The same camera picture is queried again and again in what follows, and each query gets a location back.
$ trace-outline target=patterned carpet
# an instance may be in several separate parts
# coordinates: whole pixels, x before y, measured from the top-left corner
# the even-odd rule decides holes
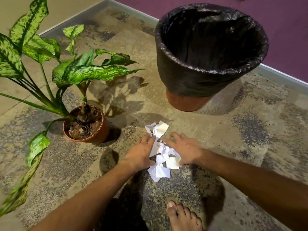
[[[154,29],[127,14],[106,9],[84,21],[76,51],[104,48],[129,54],[142,68],[136,74],[88,89],[90,104],[104,110],[111,127],[106,143],[94,146],[68,141],[61,123],[50,133],[50,147],[32,182],[27,202],[0,218],[4,230],[26,230],[67,198],[105,174],[122,159],[145,132],[144,125],[164,121],[172,131],[197,138],[204,147],[256,166],[274,170],[308,183],[308,97],[251,72],[233,82],[201,110],[192,113],[173,108],[165,98],[165,87],[156,65]],[[64,48],[68,40],[59,35]],[[104,57],[98,57],[96,64]],[[28,71],[44,88],[39,65],[23,59]],[[44,64],[51,80],[57,65]],[[0,92],[34,100],[10,81],[1,79]],[[26,172],[27,142],[50,113],[1,98],[0,200]],[[64,101],[73,109],[81,103],[80,92],[70,87]],[[195,211],[207,230],[288,230],[244,194],[212,172],[195,166],[171,170],[171,179],[154,183],[146,171],[136,174],[111,202],[97,230],[170,230],[166,203],[182,202]]]

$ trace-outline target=person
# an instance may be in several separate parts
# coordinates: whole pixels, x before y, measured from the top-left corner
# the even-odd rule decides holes
[[[195,139],[173,132],[163,138],[181,156],[180,165],[206,167],[234,185],[292,230],[307,230],[308,186],[275,172],[203,149]],[[112,170],[48,214],[31,231],[91,230],[106,206],[136,172],[155,165],[149,159],[155,136],[146,134]],[[201,219],[182,204],[170,201],[167,213],[173,231],[201,231]]]

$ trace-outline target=dieffenbachia plant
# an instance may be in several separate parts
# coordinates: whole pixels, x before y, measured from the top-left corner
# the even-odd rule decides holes
[[[109,81],[118,75],[131,74],[139,70],[129,70],[122,67],[136,63],[130,59],[129,55],[113,53],[104,49],[92,49],[77,57],[73,46],[78,35],[83,32],[84,25],[63,29],[65,36],[71,41],[66,50],[72,54],[72,58],[61,61],[59,43],[54,39],[47,39],[36,34],[40,23],[47,15],[47,0],[34,0],[30,4],[30,11],[17,20],[11,28],[9,36],[0,34],[0,77],[8,78],[22,86],[42,104],[32,103],[3,93],[0,95],[61,116],[61,118],[50,122],[46,130],[38,133],[29,142],[30,152],[26,160],[28,171],[22,178],[20,185],[13,189],[3,202],[0,207],[0,217],[15,210],[26,201],[29,183],[41,162],[44,150],[50,144],[47,132],[51,125],[61,120],[81,122],[70,114],[63,104],[62,97],[66,89],[73,84],[77,85],[83,96],[84,107],[87,103],[87,88],[91,81],[96,79]],[[21,60],[22,54],[40,64],[49,97],[44,95],[25,69]],[[111,59],[105,59],[101,66],[95,66],[94,59],[102,54],[111,54]],[[52,58],[59,63],[52,72],[52,81],[58,87],[56,95],[51,91],[43,68],[43,63]]]

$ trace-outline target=soil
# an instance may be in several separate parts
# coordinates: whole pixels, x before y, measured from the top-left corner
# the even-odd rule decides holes
[[[67,124],[70,137],[75,140],[84,140],[94,135],[98,131],[103,119],[101,111],[95,106],[89,105],[86,106],[84,117],[81,115],[81,109],[77,109],[72,114],[77,120],[87,123],[86,125],[75,122]]]

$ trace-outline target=black garbage bag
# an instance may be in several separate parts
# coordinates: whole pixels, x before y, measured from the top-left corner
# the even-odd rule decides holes
[[[191,4],[170,11],[156,27],[157,66],[167,89],[209,97],[256,68],[268,38],[252,17],[229,7]]]

